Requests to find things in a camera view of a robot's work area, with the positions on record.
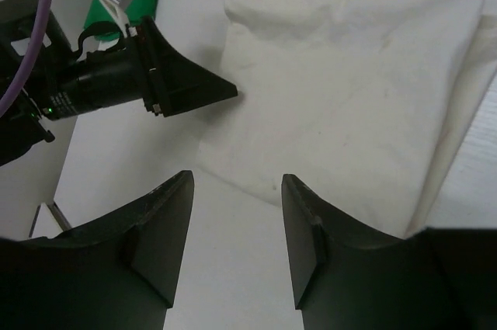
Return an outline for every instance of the cable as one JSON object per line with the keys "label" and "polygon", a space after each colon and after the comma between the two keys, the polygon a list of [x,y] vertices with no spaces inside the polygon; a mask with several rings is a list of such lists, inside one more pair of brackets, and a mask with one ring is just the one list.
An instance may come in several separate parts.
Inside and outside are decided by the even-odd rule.
{"label": "cable", "polygon": [[50,6],[52,0],[39,0],[36,9],[36,18],[34,20],[33,32],[31,33],[30,43],[26,54],[24,55],[21,65],[16,72],[16,76],[0,99],[0,117],[5,114],[9,107],[16,101],[17,96],[21,93],[33,70],[38,53],[43,45],[45,30],[47,29],[48,18],[50,16]]}
{"label": "cable", "polygon": [[99,0],[103,8],[109,13],[114,22],[119,26],[124,37],[127,37],[126,26],[130,24],[130,20],[127,17],[125,11],[123,11],[117,4],[111,2],[110,0]]}

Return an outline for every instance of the white surface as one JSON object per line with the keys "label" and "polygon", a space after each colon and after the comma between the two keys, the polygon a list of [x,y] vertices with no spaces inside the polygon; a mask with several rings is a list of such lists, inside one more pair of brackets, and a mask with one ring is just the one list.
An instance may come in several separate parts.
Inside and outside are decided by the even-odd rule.
{"label": "white surface", "polygon": [[497,17],[483,16],[457,76],[440,139],[406,235],[416,233],[426,224],[457,151],[474,119],[476,109],[485,97],[496,72]]}
{"label": "white surface", "polygon": [[54,215],[50,212],[47,205],[45,203],[42,203],[40,205],[38,216],[36,217],[36,222],[34,224],[33,234],[31,235],[31,238],[55,238],[60,233],[62,233],[62,229],[55,220]]}
{"label": "white surface", "polygon": [[[228,27],[223,2],[160,0],[158,6],[157,22],[172,45],[214,71],[219,65]],[[226,119],[221,110],[229,110],[231,104],[215,106],[220,110],[219,115],[209,115],[209,120]],[[474,123],[480,127],[476,133],[478,144],[469,143],[468,153],[473,154],[455,175],[459,180],[452,180],[453,184],[457,181],[465,184],[466,198],[448,193],[450,201],[441,204],[442,207],[450,209],[454,200],[459,199],[463,205],[460,208],[468,200],[473,207],[479,207],[479,203],[489,205],[495,199],[497,190],[488,177],[493,174],[493,179],[497,178],[497,165],[490,163],[497,162],[497,152],[492,146],[493,137],[497,137],[492,124],[497,113],[494,105],[486,106],[485,113],[478,114],[485,118],[484,126],[478,118]],[[142,102],[131,102],[81,116],[55,196],[69,222],[78,225],[90,221],[154,189],[180,169],[192,168],[201,132],[190,125],[191,117],[207,119],[207,110],[213,111],[208,108],[164,120],[146,113]],[[479,154],[474,150],[476,147],[481,148]],[[488,164],[478,166],[475,155],[485,158]],[[467,165],[469,162],[473,163],[472,168]],[[479,177],[469,182],[466,171]],[[264,207],[242,193],[228,193],[226,185],[197,170],[195,177],[192,222],[175,307],[168,313],[165,328],[197,330],[200,325],[206,330],[302,329],[300,315],[292,305],[280,209]],[[473,198],[471,194],[476,190],[478,197]],[[452,218],[450,223],[464,224],[464,221],[467,221],[464,217]],[[272,260],[263,261],[269,255]],[[226,268],[231,272],[229,280],[223,280]],[[262,273],[267,280],[258,280]],[[221,301],[218,292],[229,296]],[[259,305],[264,315],[252,314]],[[265,305],[273,312],[264,311]]]}
{"label": "white surface", "polygon": [[[90,2],[53,0],[52,11],[72,44],[77,43]],[[27,238],[36,207],[53,201],[74,125],[75,119],[49,122],[47,127],[56,137],[53,143],[36,144],[26,155],[0,168],[0,236]]]}
{"label": "white surface", "polygon": [[403,238],[454,86],[474,88],[438,145],[449,151],[447,165],[495,74],[497,36],[487,48],[477,42],[477,70],[457,77],[467,74],[461,65],[483,3],[226,0],[221,75],[244,97],[206,129],[199,165],[277,206],[283,175],[297,174],[340,210]]}
{"label": "white surface", "polygon": [[440,190],[428,223],[447,228],[497,228],[497,81],[473,120]]}

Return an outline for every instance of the white fabric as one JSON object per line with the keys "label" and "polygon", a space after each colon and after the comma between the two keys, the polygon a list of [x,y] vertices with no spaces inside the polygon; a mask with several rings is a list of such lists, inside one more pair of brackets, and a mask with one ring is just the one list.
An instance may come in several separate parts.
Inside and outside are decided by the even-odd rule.
{"label": "white fabric", "polygon": [[446,120],[407,235],[424,226],[467,129],[497,72],[497,18],[483,16],[461,73],[456,79]]}
{"label": "white fabric", "polygon": [[[351,216],[404,236],[483,2],[226,0],[221,71],[243,97],[211,120],[199,165],[273,204],[283,173],[294,173]],[[464,116],[488,80],[475,81]]]}

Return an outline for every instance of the purple cable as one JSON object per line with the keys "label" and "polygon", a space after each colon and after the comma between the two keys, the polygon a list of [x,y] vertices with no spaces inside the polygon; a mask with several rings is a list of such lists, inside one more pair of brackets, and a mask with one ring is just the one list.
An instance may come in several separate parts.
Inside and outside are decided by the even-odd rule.
{"label": "purple cable", "polygon": [[38,1],[38,8],[36,10],[36,18],[34,20],[30,43],[28,45],[28,49],[26,50],[26,54],[21,61],[21,65],[16,72],[16,76],[0,100],[0,117],[2,117],[14,101],[16,101],[17,96],[23,90],[31,71],[33,70],[38,53],[43,45],[43,38],[45,36],[45,30],[47,29],[51,3],[52,0]]}

